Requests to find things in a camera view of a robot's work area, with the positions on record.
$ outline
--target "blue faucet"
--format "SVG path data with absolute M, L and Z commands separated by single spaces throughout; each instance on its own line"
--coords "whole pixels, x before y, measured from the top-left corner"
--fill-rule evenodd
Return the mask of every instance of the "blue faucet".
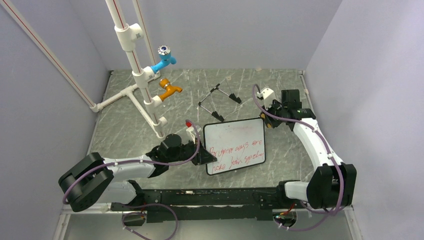
M 163 69 L 164 67 L 168 66 L 169 64 L 176 64 L 177 60 L 175 57 L 171 56 L 171 48 L 162 45 L 158 48 L 159 57 L 162 59 L 158 64 L 151 66 L 151 69 L 153 70 L 154 74 L 156 74 L 159 70 Z

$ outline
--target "gray wall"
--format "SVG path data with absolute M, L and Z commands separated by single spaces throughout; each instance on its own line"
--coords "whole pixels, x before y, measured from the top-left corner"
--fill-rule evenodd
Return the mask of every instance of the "gray wall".
M 424 2 L 344 0 L 306 69 L 364 239 L 424 235 Z
M 67 1 L 14 0 L 95 102 L 108 71 Z M 53 237 L 59 177 L 85 156 L 96 114 L 0 7 L 0 239 Z
M 106 66 L 129 69 L 105 1 L 70 2 Z M 305 69 L 340 2 L 140 0 L 153 50 L 169 45 L 173 67 L 225 69 Z M 127 22 L 136 23 L 132 1 L 120 4 Z M 141 65 L 150 65 L 143 40 L 137 51 Z

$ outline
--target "whiteboard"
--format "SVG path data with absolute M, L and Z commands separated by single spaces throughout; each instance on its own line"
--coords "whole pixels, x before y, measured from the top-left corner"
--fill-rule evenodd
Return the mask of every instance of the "whiteboard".
M 220 174 L 265 162 L 265 129 L 262 118 L 206 124 L 204 146 L 217 158 L 206 165 L 208 175 Z

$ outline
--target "white pvc pipe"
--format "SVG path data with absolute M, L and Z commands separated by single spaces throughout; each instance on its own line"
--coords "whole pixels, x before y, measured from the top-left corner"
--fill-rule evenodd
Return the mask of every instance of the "white pvc pipe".
M 143 73 L 143 68 L 140 66 L 139 58 L 137 57 L 137 52 L 134 49 L 133 51 L 126 51 L 126 57 L 128 58 L 131 69 L 136 74 Z
M 127 22 L 125 21 L 124 18 L 124 14 L 122 13 L 121 10 L 121 6 L 119 4 L 119 0 L 105 0 L 107 7 L 109 8 L 110 11 L 110 15 L 112 16 L 113 22 L 115 23 L 115 31 L 117 32 L 122 32 L 125 29 L 128 31 L 129 29 Z M 120 38 L 118 36 L 119 42 L 121 43 L 121 46 L 123 45 L 123 41 L 127 40 L 128 38 Z M 135 76 L 139 76 L 142 75 L 144 73 L 143 68 L 140 66 L 140 61 L 139 58 L 137 57 L 137 52 L 134 48 L 132 48 L 131 51 L 125 50 L 126 56 L 128 58 L 128 61 L 131 65 L 132 68 L 132 75 Z M 144 101 L 146 101 L 146 103 L 151 103 L 152 102 L 152 97 L 149 93 L 149 89 L 147 87 L 145 88 L 141 88 L 141 94 L 143 95 Z M 144 108 L 141 106 L 141 104 L 137 101 L 137 99 L 134 97 L 132 92 L 129 92 L 128 97 L 131 99 L 131 101 L 134 103 L 134 105 L 137 107 L 137 109 L 140 111 L 140 113 L 143 115 L 143 117 L 146 119 L 146 121 L 149 123 L 149 125 L 153 128 L 154 132 L 156 133 L 156 135 L 159 138 L 163 138 L 164 133 L 162 131 L 160 132 L 156 132 L 153 124 L 155 125 L 160 125 L 161 122 L 159 121 L 158 117 L 156 116 L 156 114 L 147 114 L 146 111 L 144 110 Z
M 115 26 L 120 29 L 127 27 L 124 14 L 122 13 L 121 5 L 118 0 L 106 0 L 107 8 L 109 8 L 110 15 L 112 16 Z
M 131 102 L 135 105 L 135 107 L 138 109 L 138 111 L 141 113 L 141 115 L 143 115 L 143 117 L 146 119 L 146 121 L 149 124 L 149 126 L 151 127 L 151 129 L 153 129 L 153 131 L 156 132 L 155 128 L 153 127 L 152 119 L 150 118 L 150 116 L 146 112 L 146 110 L 143 108 L 143 106 L 139 103 L 139 101 L 134 96 L 134 94 L 132 92 L 128 92 L 126 95 L 129 97 L 129 99 L 131 99 Z
M 133 92 L 134 90 L 136 90 L 138 88 L 139 88 L 139 86 L 137 86 L 137 84 L 134 84 L 134 85 L 131 85 L 129 87 L 126 87 L 122 91 L 120 91 L 117 94 L 109 97 L 108 99 L 102 101 L 101 103 L 98 103 L 97 105 L 99 105 L 99 109 L 104 109 L 109 104 L 111 104 L 111 103 L 115 102 L 116 100 L 124 97 L 125 94 L 123 92 L 127 92 L 127 91 Z
M 53 235 L 53 240 L 64 240 L 65 233 L 69 225 L 69 219 L 71 218 L 70 214 L 61 214 L 59 215 L 59 221 L 56 226 L 56 231 Z
M 23 29 L 28 37 L 37 45 L 42 53 L 50 60 L 50 62 L 57 68 L 62 76 L 68 81 L 68 83 L 75 89 L 75 91 L 81 96 L 81 98 L 89 105 L 93 112 L 98 112 L 96 104 L 91 98 L 84 92 L 81 86 L 75 81 L 75 78 L 65 68 L 65 66 L 59 61 L 52 50 L 47 46 L 43 39 L 34 31 L 28 21 L 22 16 L 22 14 L 16 9 L 16 7 L 9 0 L 0 0 L 0 4 L 9 13 L 9 15 L 17 22 L 17 24 Z
M 149 36 L 147 34 L 145 21 L 143 20 L 142 8 L 140 6 L 139 0 L 132 0 L 132 5 L 134 5 L 135 13 L 137 14 L 138 24 L 140 25 L 141 29 L 143 30 L 143 33 L 144 33 L 144 36 L 145 36 L 144 37 L 144 43 L 145 43 L 147 51 L 148 51 L 148 56 L 150 57 L 150 63 L 153 66 L 153 65 L 156 64 L 156 62 L 155 62 L 155 58 L 153 57 L 153 50 L 152 50 L 152 46 L 150 45 Z

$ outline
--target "white bracket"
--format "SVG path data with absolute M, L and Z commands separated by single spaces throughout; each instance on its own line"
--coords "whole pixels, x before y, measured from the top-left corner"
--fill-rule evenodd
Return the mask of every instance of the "white bracket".
M 275 92 L 271 88 L 264 88 L 260 95 L 263 98 L 265 110 L 268 110 L 273 105 L 273 100 L 277 99 Z
M 141 155 L 137 157 L 130 158 L 121 158 L 121 159 L 113 159 L 113 158 L 103 158 L 104 163 L 117 163 L 126 160 L 140 160 L 140 162 L 127 163 L 127 164 L 116 164 L 108 166 L 109 170 L 113 172 L 113 181 L 114 182 L 124 182 L 128 179 L 135 178 L 148 178 L 153 171 L 155 170 L 155 166 L 150 163 L 144 163 L 144 160 L 151 161 L 152 159 L 146 155 Z
M 151 67 L 147 66 L 142 69 L 141 73 L 135 73 L 132 71 L 132 76 L 139 89 L 145 89 L 148 86 L 149 81 L 155 79 L 156 75 L 153 73 Z

